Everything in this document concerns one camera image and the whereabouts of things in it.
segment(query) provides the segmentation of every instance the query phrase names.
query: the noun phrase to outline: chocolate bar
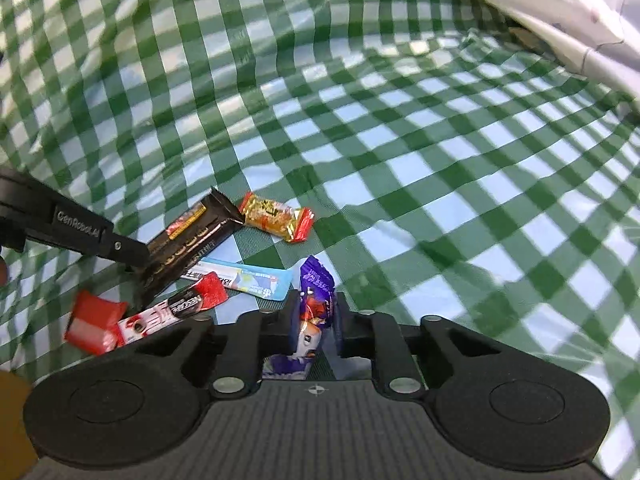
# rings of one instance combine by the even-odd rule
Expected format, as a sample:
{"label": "chocolate bar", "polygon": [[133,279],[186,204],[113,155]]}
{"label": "chocolate bar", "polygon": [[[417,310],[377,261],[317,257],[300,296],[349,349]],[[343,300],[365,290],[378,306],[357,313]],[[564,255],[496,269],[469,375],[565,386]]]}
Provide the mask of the chocolate bar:
{"label": "chocolate bar", "polygon": [[225,195],[211,193],[151,240],[149,264],[138,269],[140,307],[147,306],[203,256],[244,225],[244,215]]}

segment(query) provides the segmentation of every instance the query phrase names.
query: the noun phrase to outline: green and white checkered tablecloth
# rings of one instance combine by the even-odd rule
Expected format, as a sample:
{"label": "green and white checkered tablecloth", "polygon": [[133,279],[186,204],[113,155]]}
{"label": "green and white checkered tablecloth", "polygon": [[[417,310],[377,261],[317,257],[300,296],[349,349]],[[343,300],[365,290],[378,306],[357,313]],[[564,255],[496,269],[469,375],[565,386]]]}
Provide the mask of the green and white checkered tablecloth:
{"label": "green and white checkered tablecloth", "polygon": [[[142,240],[210,186],[309,206],[306,243],[247,228],[214,256],[299,268],[316,254],[352,308],[441,314],[581,373],[612,409],[600,465],[640,478],[640,136],[626,96],[509,43],[483,0],[0,12],[0,162]],[[62,343],[79,287],[132,297],[103,260],[37,244],[3,256],[0,364],[30,380],[83,357]],[[218,320],[264,306],[246,298]]]}

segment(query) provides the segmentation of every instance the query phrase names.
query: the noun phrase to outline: purple candy wrapper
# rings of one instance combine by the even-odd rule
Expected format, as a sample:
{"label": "purple candy wrapper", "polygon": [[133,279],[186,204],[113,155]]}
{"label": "purple candy wrapper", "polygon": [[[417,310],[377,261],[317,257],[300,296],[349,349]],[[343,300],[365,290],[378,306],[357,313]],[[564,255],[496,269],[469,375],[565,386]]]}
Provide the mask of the purple candy wrapper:
{"label": "purple candy wrapper", "polygon": [[306,379],[320,346],[322,330],[331,326],[334,312],[334,277],[314,256],[300,267],[300,330],[298,348],[290,356],[267,359],[265,379]]}

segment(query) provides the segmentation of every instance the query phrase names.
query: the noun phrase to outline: yellow object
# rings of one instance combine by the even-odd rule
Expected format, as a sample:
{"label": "yellow object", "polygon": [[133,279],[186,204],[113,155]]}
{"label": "yellow object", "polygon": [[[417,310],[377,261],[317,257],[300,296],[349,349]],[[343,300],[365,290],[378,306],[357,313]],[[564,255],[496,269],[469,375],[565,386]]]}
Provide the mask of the yellow object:
{"label": "yellow object", "polygon": [[38,460],[22,422],[31,385],[0,371],[0,480],[17,480]]}

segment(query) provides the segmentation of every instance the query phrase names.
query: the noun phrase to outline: red wrapper end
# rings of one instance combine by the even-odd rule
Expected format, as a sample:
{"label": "red wrapper end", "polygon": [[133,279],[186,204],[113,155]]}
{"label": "red wrapper end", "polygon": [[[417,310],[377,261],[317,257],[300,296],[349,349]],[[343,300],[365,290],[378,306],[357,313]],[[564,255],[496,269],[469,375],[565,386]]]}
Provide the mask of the red wrapper end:
{"label": "red wrapper end", "polygon": [[306,237],[309,236],[309,231],[311,231],[313,224],[314,214],[311,212],[311,209],[305,207],[302,211],[302,215],[300,216],[300,222],[298,223],[298,228],[296,229],[296,233],[293,235],[291,243],[304,242]]}
{"label": "red wrapper end", "polygon": [[199,279],[193,285],[193,288],[195,288],[198,291],[198,294],[202,296],[202,306],[200,307],[200,310],[214,308],[229,299],[229,296],[226,294],[225,287],[222,285],[222,282],[215,272],[210,272]]}
{"label": "red wrapper end", "polygon": [[127,309],[127,303],[103,300],[82,290],[76,296],[71,322],[66,328],[65,340],[94,355],[111,351],[118,345],[118,322]]}

